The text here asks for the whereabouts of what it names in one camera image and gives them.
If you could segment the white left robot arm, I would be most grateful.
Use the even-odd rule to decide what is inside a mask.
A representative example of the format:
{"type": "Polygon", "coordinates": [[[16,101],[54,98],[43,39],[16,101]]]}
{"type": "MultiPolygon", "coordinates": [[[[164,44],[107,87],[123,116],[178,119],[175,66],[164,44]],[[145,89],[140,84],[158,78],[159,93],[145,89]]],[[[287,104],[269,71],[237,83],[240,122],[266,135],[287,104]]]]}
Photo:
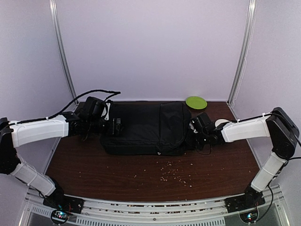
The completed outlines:
{"type": "Polygon", "coordinates": [[[43,143],[62,138],[103,134],[109,128],[113,101],[88,97],[78,110],[66,108],[53,116],[39,119],[10,121],[0,120],[0,172],[10,175],[30,186],[57,209],[67,206],[68,200],[59,185],[36,169],[28,154],[22,156],[18,151],[23,147],[41,147],[43,143]]]}

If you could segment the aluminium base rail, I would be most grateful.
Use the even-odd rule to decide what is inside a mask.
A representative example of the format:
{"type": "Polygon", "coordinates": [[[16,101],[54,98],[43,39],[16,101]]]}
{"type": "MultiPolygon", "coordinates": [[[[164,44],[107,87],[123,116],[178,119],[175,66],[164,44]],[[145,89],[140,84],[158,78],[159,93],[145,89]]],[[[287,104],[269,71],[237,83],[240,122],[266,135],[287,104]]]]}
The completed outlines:
{"type": "Polygon", "coordinates": [[[289,226],[279,186],[263,192],[265,203],[229,212],[226,197],[177,202],[119,202],[84,198],[81,213],[64,226],[289,226]],[[255,214],[259,221],[251,223],[255,214]]]}

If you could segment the right aluminium frame post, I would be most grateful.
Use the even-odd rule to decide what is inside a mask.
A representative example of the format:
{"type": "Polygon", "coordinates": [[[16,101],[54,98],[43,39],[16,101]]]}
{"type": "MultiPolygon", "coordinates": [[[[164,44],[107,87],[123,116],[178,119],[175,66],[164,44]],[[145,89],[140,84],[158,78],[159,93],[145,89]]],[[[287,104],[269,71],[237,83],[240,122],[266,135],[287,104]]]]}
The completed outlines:
{"type": "Polygon", "coordinates": [[[253,27],[255,21],[255,12],[256,12],[257,1],[250,0],[248,5],[248,12],[246,17],[246,24],[245,24],[245,31],[241,46],[241,51],[238,59],[238,65],[236,68],[236,73],[234,77],[234,81],[232,83],[232,88],[230,91],[230,95],[228,98],[228,104],[233,107],[235,104],[235,100],[237,98],[240,85],[243,79],[244,71],[246,68],[246,57],[250,47],[252,34],[253,34],[253,27]]]}

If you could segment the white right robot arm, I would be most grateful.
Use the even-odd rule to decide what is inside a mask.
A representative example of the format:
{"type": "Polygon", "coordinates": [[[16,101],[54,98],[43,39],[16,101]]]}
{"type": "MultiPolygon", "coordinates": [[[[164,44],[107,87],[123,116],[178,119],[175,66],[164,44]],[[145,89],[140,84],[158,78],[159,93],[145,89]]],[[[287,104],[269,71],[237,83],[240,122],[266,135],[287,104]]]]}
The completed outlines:
{"type": "Polygon", "coordinates": [[[301,144],[300,130],[287,113],[276,107],[269,113],[234,121],[217,119],[212,121],[207,113],[201,113],[190,121],[198,149],[205,145],[223,145],[246,140],[254,149],[255,144],[270,143],[270,154],[262,162],[261,168],[249,183],[241,197],[241,204],[250,208],[259,200],[259,193],[276,178],[282,168],[294,156],[301,144]]]}

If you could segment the black student backpack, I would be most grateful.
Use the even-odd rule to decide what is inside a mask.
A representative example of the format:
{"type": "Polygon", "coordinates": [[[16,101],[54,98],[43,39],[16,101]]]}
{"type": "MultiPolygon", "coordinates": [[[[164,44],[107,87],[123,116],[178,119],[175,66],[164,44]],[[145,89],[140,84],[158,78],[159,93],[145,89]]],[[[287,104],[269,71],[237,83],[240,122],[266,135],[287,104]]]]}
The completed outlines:
{"type": "Polygon", "coordinates": [[[100,136],[106,153],[178,156],[193,148],[191,113],[184,103],[116,104],[109,119],[109,129],[100,136]],[[122,121],[119,136],[112,135],[113,118],[122,121]]]}

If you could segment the aluminium frame post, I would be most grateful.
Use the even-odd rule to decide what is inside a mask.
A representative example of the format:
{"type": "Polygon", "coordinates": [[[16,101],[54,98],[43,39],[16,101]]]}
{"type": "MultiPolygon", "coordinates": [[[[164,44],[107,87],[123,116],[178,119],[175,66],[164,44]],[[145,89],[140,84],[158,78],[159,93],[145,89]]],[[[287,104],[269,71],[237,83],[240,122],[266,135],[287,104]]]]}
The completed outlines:
{"type": "Polygon", "coordinates": [[[59,16],[58,16],[58,11],[57,11],[57,1],[56,0],[50,0],[49,1],[49,6],[50,6],[50,12],[52,16],[52,21],[55,29],[55,35],[56,35],[56,40],[57,40],[57,45],[58,45],[58,51],[59,51],[59,57],[61,60],[61,64],[63,67],[63,73],[67,81],[67,86],[68,89],[71,93],[72,98],[76,97],[76,92],[75,88],[72,82],[68,62],[67,62],[67,57],[66,53],[64,50],[64,45],[63,45],[63,38],[62,38],[62,33],[61,33],[61,28],[60,28],[60,23],[59,23],[59,16]]]}
{"type": "Polygon", "coordinates": [[[237,98],[240,85],[243,79],[244,71],[246,68],[246,57],[250,47],[252,34],[253,34],[253,27],[255,21],[255,12],[256,12],[257,1],[250,0],[248,5],[248,12],[246,17],[246,24],[245,24],[245,31],[241,46],[241,51],[238,59],[238,65],[236,68],[236,73],[234,77],[234,81],[232,83],[232,88],[230,91],[230,95],[228,98],[228,104],[233,107],[235,104],[235,100],[237,98]]]}

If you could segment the left aluminium frame post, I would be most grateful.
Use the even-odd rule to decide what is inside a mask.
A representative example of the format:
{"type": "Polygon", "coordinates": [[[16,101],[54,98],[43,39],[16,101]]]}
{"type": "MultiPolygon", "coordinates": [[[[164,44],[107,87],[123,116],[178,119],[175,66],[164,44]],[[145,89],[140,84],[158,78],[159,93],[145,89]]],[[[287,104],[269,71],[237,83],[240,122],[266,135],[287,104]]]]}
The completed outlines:
{"type": "Polygon", "coordinates": [[[68,62],[67,62],[67,57],[66,53],[64,50],[64,45],[63,45],[63,38],[62,38],[62,33],[61,33],[61,28],[60,28],[60,23],[59,23],[59,16],[58,16],[58,11],[57,11],[57,1],[56,0],[50,0],[49,1],[49,6],[50,6],[50,12],[52,16],[52,21],[55,29],[55,35],[56,35],[56,40],[57,40],[57,45],[58,45],[58,51],[59,51],[59,57],[61,60],[61,64],[63,67],[63,73],[67,81],[67,86],[68,89],[71,93],[72,98],[76,97],[76,92],[75,88],[72,82],[68,62]]]}

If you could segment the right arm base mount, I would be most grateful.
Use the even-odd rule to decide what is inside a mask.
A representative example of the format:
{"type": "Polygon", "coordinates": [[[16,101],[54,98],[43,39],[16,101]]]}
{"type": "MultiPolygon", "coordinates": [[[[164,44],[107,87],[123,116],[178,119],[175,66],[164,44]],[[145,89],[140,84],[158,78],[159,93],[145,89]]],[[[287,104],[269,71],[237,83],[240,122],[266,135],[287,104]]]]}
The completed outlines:
{"type": "Polygon", "coordinates": [[[224,201],[228,213],[243,211],[265,204],[265,199],[262,194],[243,194],[226,198],[224,201]]]}

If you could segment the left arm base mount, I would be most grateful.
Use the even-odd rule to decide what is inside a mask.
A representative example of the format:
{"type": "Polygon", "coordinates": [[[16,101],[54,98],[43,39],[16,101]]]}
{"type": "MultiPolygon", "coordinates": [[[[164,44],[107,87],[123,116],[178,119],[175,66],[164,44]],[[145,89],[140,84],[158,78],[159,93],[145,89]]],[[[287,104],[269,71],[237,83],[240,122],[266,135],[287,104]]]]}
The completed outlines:
{"type": "Polygon", "coordinates": [[[43,205],[59,210],[64,210],[68,213],[80,214],[83,209],[84,200],[81,198],[64,195],[62,201],[55,202],[54,199],[47,197],[44,199],[43,205]]]}

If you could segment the green plate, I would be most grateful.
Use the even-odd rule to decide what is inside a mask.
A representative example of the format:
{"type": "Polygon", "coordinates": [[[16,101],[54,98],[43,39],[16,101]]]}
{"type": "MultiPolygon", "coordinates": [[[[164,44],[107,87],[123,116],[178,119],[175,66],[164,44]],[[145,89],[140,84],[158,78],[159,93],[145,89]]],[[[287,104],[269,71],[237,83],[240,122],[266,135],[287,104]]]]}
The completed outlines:
{"type": "Polygon", "coordinates": [[[196,110],[202,110],[207,107],[207,101],[198,96],[191,96],[186,98],[185,103],[188,107],[196,110]]]}

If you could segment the white bowl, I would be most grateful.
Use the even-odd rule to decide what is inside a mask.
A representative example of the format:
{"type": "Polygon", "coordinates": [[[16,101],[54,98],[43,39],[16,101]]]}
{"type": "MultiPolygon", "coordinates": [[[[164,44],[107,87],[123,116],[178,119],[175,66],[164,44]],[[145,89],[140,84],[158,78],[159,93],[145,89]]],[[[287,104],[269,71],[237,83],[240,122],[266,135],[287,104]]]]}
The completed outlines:
{"type": "Polygon", "coordinates": [[[215,121],[215,127],[216,128],[223,128],[225,125],[227,125],[228,123],[231,123],[231,121],[226,120],[226,119],[218,119],[215,121]]]}

